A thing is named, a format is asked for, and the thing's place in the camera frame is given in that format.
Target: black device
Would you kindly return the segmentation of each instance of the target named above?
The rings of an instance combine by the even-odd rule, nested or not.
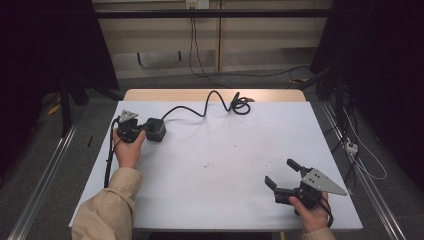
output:
[[[133,143],[141,131],[146,131],[150,141],[162,142],[166,133],[165,122],[162,119],[149,118],[147,122],[138,124],[138,114],[123,110],[118,120],[118,136],[126,143]]]
[[[278,188],[277,184],[272,181],[271,178],[265,176],[265,184],[274,192],[275,202],[291,205],[289,198],[294,196],[299,199],[307,209],[313,209],[321,206],[330,216],[328,227],[331,227],[331,224],[333,223],[333,215],[331,214],[330,205],[322,196],[322,191],[339,195],[347,195],[346,191],[316,168],[300,166],[293,159],[287,159],[287,165],[296,172],[300,171],[302,180],[298,188],[284,189]],[[322,199],[327,202],[328,207],[322,204]]]
[[[287,165],[289,165],[296,172],[300,171],[300,176],[304,178],[307,173],[309,173],[312,168],[305,168],[300,166],[293,159],[287,159]],[[284,189],[278,188],[277,184],[271,180],[268,176],[265,176],[265,184],[274,191],[275,202],[281,204],[291,205],[289,201],[290,196],[295,196],[298,198],[302,204],[308,208],[314,208],[322,198],[322,193],[315,190],[304,182],[300,182],[300,186],[294,189]]]

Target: black curtain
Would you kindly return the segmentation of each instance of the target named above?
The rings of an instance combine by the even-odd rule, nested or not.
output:
[[[0,1],[0,99],[4,116],[0,134],[1,152],[5,154],[0,174],[34,126],[43,96],[58,92],[61,79],[79,90],[86,85],[77,79],[105,89],[119,88],[98,20],[45,15],[46,10],[94,12],[91,0]]]
[[[343,76],[356,105],[371,123],[399,166],[424,190],[424,27],[416,1],[374,0],[365,11],[358,42],[343,66]],[[334,22],[326,26],[312,69],[320,71],[345,36]]]

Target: black cable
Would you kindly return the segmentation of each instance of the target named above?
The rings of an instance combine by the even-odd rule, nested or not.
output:
[[[194,39],[195,44],[196,44],[197,60],[199,61],[200,69],[202,70],[203,75],[196,74],[196,73],[193,71],[193,68],[192,68],[192,66],[191,66],[191,53],[192,53],[192,51],[193,51],[193,39]],[[228,86],[226,86],[226,85],[223,85],[223,84],[217,83],[217,82],[213,81],[212,79],[210,79],[210,77],[209,77],[209,76],[205,73],[205,71],[203,70],[202,62],[200,61],[199,46],[197,45],[197,29],[196,29],[196,20],[194,20],[194,18],[191,18],[191,44],[190,44],[189,65],[190,65],[190,70],[191,70],[191,72],[192,72],[195,76],[198,76],[198,77],[206,77],[206,79],[208,79],[208,81],[209,81],[209,82],[211,82],[211,83],[213,83],[213,84],[215,84],[215,85],[218,85],[218,86],[220,86],[220,87],[224,87],[224,88],[231,89],[230,87],[228,87]]]
[[[108,155],[108,158],[106,160],[107,164],[106,164],[104,188],[107,188],[109,186],[109,176],[110,176],[110,169],[111,169],[111,166],[112,166],[113,150],[115,149],[115,148],[112,148],[112,143],[113,143],[113,127],[115,126],[115,124],[118,121],[119,121],[119,117],[113,119],[112,124],[110,125],[109,155]]]
[[[225,105],[224,99],[222,98],[221,94],[219,94],[219,92],[217,92],[215,90],[212,90],[208,94],[208,97],[206,98],[205,110],[204,110],[203,114],[200,114],[200,113],[198,113],[198,112],[194,111],[193,109],[191,109],[189,107],[186,107],[186,106],[176,106],[173,109],[169,110],[167,113],[165,113],[165,115],[163,115],[163,117],[162,117],[161,120],[164,120],[166,118],[166,116],[168,116],[171,112],[173,112],[174,110],[179,109],[179,108],[189,110],[190,112],[196,114],[199,117],[205,117],[206,116],[206,111],[208,109],[209,98],[210,98],[210,96],[213,93],[216,93],[218,95],[218,97],[221,99],[221,102],[222,102],[222,105],[224,106],[225,111],[229,112],[229,111],[233,110],[233,112],[236,113],[236,114],[238,114],[238,115],[246,115],[246,114],[248,114],[250,112],[250,105],[248,103],[248,99],[246,97],[239,98],[240,92],[237,92],[234,95],[234,98],[231,101],[230,106],[227,108],[227,106]],[[243,107],[247,107],[247,110],[244,111],[244,112],[240,112],[238,109],[241,109]]]
[[[194,40],[195,46],[196,46],[197,60],[199,62],[200,69],[202,70],[203,75],[202,74],[195,73],[193,71],[193,67],[191,65],[191,55],[192,55],[192,51],[193,51],[193,40]],[[285,70],[285,71],[282,71],[282,72],[271,73],[271,74],[264,74],[264,75],[242,74],[242,73],[213,73],[213,74],[206,74],[205,71],[204,71],[204,69],[203,69],[202,62],[200,60],[199,47],[198,47],[198,44],[197,44],[196,20],[194,18],[191,19],[191,44],[190,44],[189,65],[190,65],[190,71],[193,73],[193,75],[195,75],[197,77],[206,77],[211,83],[216,84],[216,85],[221,86],[221,87],[225,87],[225,88],[230,88],[230,87],[225,86],[225,85],[222,85],[222,84],[219,84],[217,82],[214,82],[212,79],[210,79],[210,77],[213,77],[213,76],[272,77],[272,76],[278,76],[278,75],[282,75],[282,74],[285,74],[285,73],[289,73],[290,74],[290,85],[289,85],[289,87],[290,87],[292,81],[294,81],[291,78],[291,72],[293,70],[300,69],[300,68],[309,68],[309,66],[303,65],[303,66],[293,67],[293,68],[291,68],[289,70]]]

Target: human arm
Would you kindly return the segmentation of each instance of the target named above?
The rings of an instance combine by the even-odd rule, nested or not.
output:
[[[121,142],[113,131],[115,154],[119,169],[110,180],[109,187],[84,202],[72,225],[73,239],[131,239],[134,223],[135,196],[142,183],[136,170],[145,139],[142,131],[132,144]]]
[[[328,193],[322,193],[323,198],[328,200]],[[328,207],[327,201],[321,200],[321,203]],[[305,206],[296,197],[289,198],[290,203],[297,210],[303,223],[302,240],[334,240],[336,239],[330,229],[327,227],[328,213],[321,207],[306,209]]]

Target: electrical wire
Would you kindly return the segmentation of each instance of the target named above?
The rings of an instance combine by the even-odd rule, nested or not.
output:
[[[112,124],[110,125],[109,154],[108,154],[108,158],[106,160],[106,171],[105,171],[104,188],[107,188],[109,186],[110,169],[112,167],[112,158],[113,158],[114,149],[115,149],[116,145],[118,145],[118,143],[121,142],[121,141],[119,141],[118,143],[116,143],[115,147],[112,148],[112,143],[113,143],[113,126],[115,126],[115,124],[118,121],[119,121],[119,117],[113,119]]]
[[[194,44],[196,46],[197,60],[199,62],[202,74],[198,74],[198,73],[194,72],[193,67],[191,65],[191,56],[192,56],[192,51],[193,51],[193,41],[194,41]],[[210,79],[210,77],[213,77],[213,76],[242,76],[242,77],[259,77],[259,78],[261,78],[261,77],[278,76],[278,75],[282,75],[282,74],[285,74],[285,73],[289,73],[290,74],[290,85],[289,85],[289,87],[290,87],[292,82],[297,80],[297,79],[295,79],[295,80],[292,79],[291,72],[293,70],[300,69],[300,68],[309,68],[309,66],[307,66],[307,65],[302,65],[302,66],[293,67],[289,70],[285,70],[285,71],[281,71],[281,72],[277,72],[277,73],[263,74],[263,75],[243,74],[243,73],[211,73],[211,74],[207,74],[204,71],[202,62],[200,60],[199,46],[198,46],[198,43],[197,43],[196,20],[194,18],[191,18],[191,44],[190,44],[190,54],[189,54],[189,66],[190,66],[190,71],[192,72],[193,75],[195,75],[197,77],[205,77],[211,83],[216,84],[216,85],[221,86],[221,87],[224,87],[224,88],[230,88],[230,87],[225,86],[225,85],[220,84],[220,83],[217,83],[217,82],[213,81],[212,79]]]
[[[167,113],[165,113],[165,115],[163,115],[163,117],[162,117],[161,120],[164,120],[171,112],[173,112],[173,111],[175,111],[177,109],[181,109],[181,108],[182,109],[186,109],[186,110],[188,110],[188,111],[196,114],[199,117],[205,117],[206,116],[207,109],[208,109],[209,98],[210,98],[210,96],[213,93],[216,93],[218,95],[219,99],[222,102],[222,105],[224,106],[225,111],[229,112],[229,111],[233,110],[233,112],[235,112],[238,115],[246,115],[246,114],[248,114],[250,112],[250,105],[248,103],[248,99],[246,97],[239,98],[240,92],[237,92],[234,95],[233,100],[230,103],[230,106],[227,108],[227,106],[225,105],[224,99],[222,98],[221,94],[219,94],[219,92],[217,92],[216,90],[212,90],[208,94],[208,97],[206,98],[205,109],[203,111],[203,114],[200,114],[200,113],[198,113],[198,112],[194,111],[193,109],[191,109],[189,107],[186,107],[186,106],[176,106],[176,107],[172,108],[171,110],[169,110]],[[247,110],[244,111],[244,112],[240,112],[239,109],[244,108],[244,107],[247,107]]]
[[[203,75],[199,75],[199,74],[195,73],[195,72],[193,71],[193,67],[191,66],[191,53],[192,53],[192,51],[193,51],[193,39],[194,39],[195,44],[196,44],[197,60],[198,60],[198,62],[199,62],[200,69],[202,70]],[[195,76],[198,76],[198,77],[205,77],[206,79],[208,79],[208,81],[209,81],[209,82],[211,82],[211,83],[213,83],[213,84],[215,84],[215,85],[218,85],[218,86],[223,87],[223,88],[231,89],[230,87],[228,87],[228,86],[226,86],[226,85],[223,85],[223,84],[220,84],[220,83],[217,83],[217,82],[213,81],[213,80],[212,80],[212,79],[211,79],[211,78],[210,78],[210,77],[209,77],[209,76],[205,73],[205,70],[203,70],[202,62],[200,61],[199,46],[197,45],[197,29],[196,29],[196,20],[195,20],[194,18],[191,18],[191,43],[190,43],[189,65],[190,65],[190,70],[191,70],[191,72],[192,72]]]
[[[347,112],[346,112],[346,110],[345,109],[343,109],[343,111],[344,111],[344,113],[345,113],[345,115],[346,115],[346,117],[347,117],[347,120],[348,120],[348,122],[349,122],[349,124],[350,124],[350,126],[353,128],[353,124],[352,124],[352,122],[350,121],[350,118],[349,118],[349,115],[347,114]],[[365,169],[365,167],[362,165],[362,164],[360,164],[356,159],[355,159],[355,157],[352,155],[352,154],[348,154],[349,156],[351,156],[352,157],[352,160],[358,165],[358,167],[363,171],[363,172],[365,172],[368,176],[370,176],[371,178],[373,178],[373,179],[376,179],[376,180],[384,180],[384,179],[386,179],[387,178],[387,171],[386,171],[386,169],[384,168],[384,166],[383,166],[383,164],[378,160],[378,158],[365,146],[365,144],[361,141],[361,139],[359,138],[359,136],[357,135],[357,133],[355,132],[355,130],[353,130],[352,131],[354,134],[355,134],[355,136],[357,137],[357,139],[358,139],[358,141],[359,141],[359,143],[361,143],[361,145],[371,154],[371,156],[373,156],[373,158],[377,161],[377,163],[380,165],[380,167],[381,167],[381,169],[384,171],[384,176],[383,177],[376,177],[376,176],[374,176],[374,175],[372,175],[371,173],[369,173],[366,169]]]

